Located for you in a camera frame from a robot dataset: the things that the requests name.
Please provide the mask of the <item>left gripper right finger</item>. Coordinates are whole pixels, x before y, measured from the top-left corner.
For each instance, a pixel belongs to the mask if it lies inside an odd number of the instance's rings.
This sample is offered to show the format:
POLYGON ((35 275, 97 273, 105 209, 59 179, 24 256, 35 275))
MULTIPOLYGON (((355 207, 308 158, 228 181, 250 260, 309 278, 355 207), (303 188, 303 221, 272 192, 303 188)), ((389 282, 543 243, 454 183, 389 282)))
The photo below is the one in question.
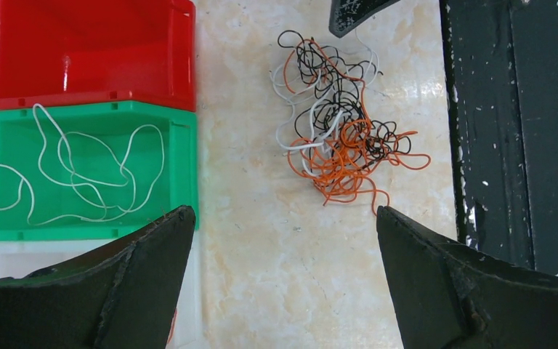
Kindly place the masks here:
POLYGON ((405 348, 558 348, 558 276, 377 211, 384 271, 405 348))

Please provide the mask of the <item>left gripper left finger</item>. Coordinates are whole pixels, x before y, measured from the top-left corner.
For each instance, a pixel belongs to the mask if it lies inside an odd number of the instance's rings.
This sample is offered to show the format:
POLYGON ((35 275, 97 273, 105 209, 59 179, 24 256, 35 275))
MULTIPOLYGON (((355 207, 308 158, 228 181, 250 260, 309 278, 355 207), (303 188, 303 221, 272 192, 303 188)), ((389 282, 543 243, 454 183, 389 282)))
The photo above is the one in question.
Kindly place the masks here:
POLYGON ((179 206, 92 251, 0 278, 0 348, 165 348, 195 223, 179 206))

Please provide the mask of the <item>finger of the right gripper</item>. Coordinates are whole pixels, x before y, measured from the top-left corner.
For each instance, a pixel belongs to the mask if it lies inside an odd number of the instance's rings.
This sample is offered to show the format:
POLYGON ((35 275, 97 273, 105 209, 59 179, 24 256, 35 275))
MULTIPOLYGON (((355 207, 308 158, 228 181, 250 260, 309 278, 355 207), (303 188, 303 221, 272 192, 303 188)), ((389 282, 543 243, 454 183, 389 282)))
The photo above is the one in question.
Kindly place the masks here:
POLYGON ((337 38, 346 36, 376 13, 398 0, 332 0, 328 29, 337 38))

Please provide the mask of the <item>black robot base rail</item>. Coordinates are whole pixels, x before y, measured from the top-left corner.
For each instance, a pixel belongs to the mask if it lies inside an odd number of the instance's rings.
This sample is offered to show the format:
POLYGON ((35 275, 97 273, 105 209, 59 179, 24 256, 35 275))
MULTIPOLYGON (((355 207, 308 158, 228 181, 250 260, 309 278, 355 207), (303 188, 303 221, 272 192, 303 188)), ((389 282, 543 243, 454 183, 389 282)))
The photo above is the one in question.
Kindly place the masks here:
POLYGON ((458 239, 558 274, 558 1, 441 1, 458 239))

